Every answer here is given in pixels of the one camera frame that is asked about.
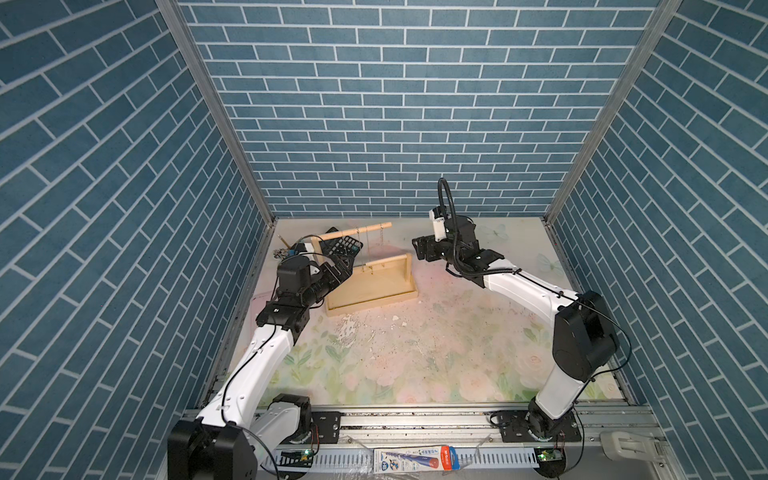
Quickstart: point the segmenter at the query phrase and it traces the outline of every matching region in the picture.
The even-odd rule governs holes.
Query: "wooden frame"
[[[346,315],[412,300],[419,289],[411,274],[410,253],[356,266],[352,276],[326,296],[329,316]]]

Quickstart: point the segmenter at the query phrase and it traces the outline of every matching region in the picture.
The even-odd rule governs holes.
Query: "black metal plate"
[[[312,422],[317,425],[320,443],[339,443],[341,412],[312,412]]]
[[[528,421],[525,416],[528,414],[528,410],[502,410],[497,416],[494,417],[494,423],[501,425],[507,425],[499,430],[502,433],[502,441],[504,443],[522,443],[522,442],[538,442],[539,440],[534,438],[528,432]],[[562,432],[565,434],[565,438],[562,436],[558,440],[559,442],[580,442],[581,432],[579,432],[578,424],[573,412],[565,414],[565,421],[563,422]]]

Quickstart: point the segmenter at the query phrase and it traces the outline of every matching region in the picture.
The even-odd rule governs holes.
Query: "blue brick wallpaper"
[[[657,0],[182,0],[276,214],[544,213]]]
[[[153,0],[0,2],[0,478],[144,478],[263,221]]]
[[[766,25],[684,0],[555,223],[689,478],[768,478]]]

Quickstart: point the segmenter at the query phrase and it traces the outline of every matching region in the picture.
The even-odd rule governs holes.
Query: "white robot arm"
[[[560,432],[586,383],[618,349],[605,302],[595,292],[577,293],[547,283],[523,272],[500,253],[480,248],[475,224],[456,214],[444,178],[438,183],[438,196],[440,206],[429,213],[435,234],[413,239],[416,256],[428,262],[444,260],[446,271],[453,276],[513,299],[553,327],[555,366],[528,406],[531,434],[548,439]]]
[[[277,267],[273,298],[258,314],[256,332],[234,372],[194,421],[179,420],[171,430],[169,480],[255,478],[283,440],[310,439],[308,397],[281,394],[258,420],[253,418],[275,370],[309,321],[310,307],[352,275],[361,247],[349,237],[327,240],[323,261],[313,260],[317,256],[304,243],[291,248]]]

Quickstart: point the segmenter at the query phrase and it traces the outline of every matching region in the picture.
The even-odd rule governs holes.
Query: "metal rail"
[[[616,85],[605,102],[605,106],[600,110],[598,118],[594,121],[592,129],[581,145],[581,150],[576,154],[571,170],[565,175],[562,185],[554,195],[552,203],[544,214],[544,219],[548,223],[554,222],[554,219],[563,210],[565,201],[592,160],[592,155],[594,155],[600,142],[603,141],[603,137],[608,132],[608,128],[611,126],[614,118],[616,118],[619,108],[621,108],[621,105],[627,98],[637,77],[643,71],[645,63],[650,58],[654,48],[656,48],[656,44],[661,39],[664,30],[667,29],[681,2],[682,0],[661,0],[654,13],[648,19],[643,36],[632,50],[627,63],[624,65],[624,70],[619,75],[618,80],[616,80]]]
[[[487,439],[485,447],[509,447],[501,433],[488,423],[487,414],[499,409],[526,409],[524,404],[488,404],[474,407],[389,407],[334,409],[341,412],[339,447],[369,448],[445,444],[474,447]],[[628,406],[583,402],[577,407],[584,424],[584,435],[591,445],[599,445],[600,432],[621,430],[662,439],[656,418],[649,406]],[[567,445],[580,445],[570,442]],[[522,442],[514,446],[552,446],[551,442]]]
[[[256,255],[253,256],[250,268],[248,269],[248,274],[243,282],[243,288],[240,290],[240,295],[237,297],[232,316],[227,324],[227,330],[221,338],[221,347],[216,352],[216,358],[214,358],[210,373],[206,379],[205,388],[200,392],[200,397],[197,400],[196,405],[200,407],[206,404],[208,396],[212,392],[218,391],[220,388],[219,384],[222,383],[220,379],[227,375],[234,347],[237,344],[240,331],[243,329],[243,322],[245,322],[245,319],[248,317],[250,299],[253,295],[253,291],[256,289],[256,284],[259,281],[259,273],[261,273],[261,267],[266,260],[266,254],[272,243],[272,235],[274,235],[274,232],[275,226],[273,224],[264,229],[264,232],[261,235],[259,248],[256,251]]]
[[[560,242],[560,237],[558,236],[558,232],[547,221],[542,219],[541,222],[544,224],[544,230],[545,232],[547,232],[547,236],[549,237],[549,241],[552,244],[552,247],[554,248],[554,252],[558,255],[558,260],[560,260],[560,265],[563,267],[565,276],[568,278],[568,281],[571,283],[571,288],[578,292],[584,292],[586,289],[584,288],[583,285],[581,285],[581,282],[576,277],[576,271],[574,270],[573,266],[571,265],[571,261],[568,259],[568,256],[565,254],[565,251],[563,250],[563,247]],[[616,362],[615,358],[611,358],[608,361],[608,366],[614,369],[618,367],[618,362]],[[624,372],[624,370],[618,370],[617,372],[614,372],[614,378],[616,379],[616,383],[619,385],[619,390],[621,390],[621,394],[624,396],[627,402],[630,405],[637,405],[639,403],[637,401],[637,395],[634,393],[634,390],[632,389],[632,386],[629,383],[629,380],[627,379],[627,375]]]
[[[240,175],[243,177],[243,181],[248,187],[253,201],[256,203],[264,220],[266,220],[267,225],[272,226],[275,216],[272,214],[270,205],[266,202],[266,198],[264,198],[256,182],[253,169],[248,163],[248,156],[243,149],[243,145],[240,143],[240,139],[237,138],[237,133],[235,133],[235,128],[232,125],[227,109],[224,108],[214,81],[211,79],[210,73],[208,73],[194,38],[192,38],[192,32],[189,25],[187,25],[187,21],[184,20],[184,14],[181,12],[179,2],[177,0],[156,0],[156,3],[160,9],[160,14],[163,15],[163,20],[168,25],[171,36],[176,41],[176,46],[179,48],[181,56],[184,57],[184,61],[190,69],[195,85],[197,85],[206,105],[208,105],[208,110],[214,118],[216,126],[219,128],[219,133],[221,133],[224,143],[227,144],[227,148],[232,154],[237,170],[240,171]]]

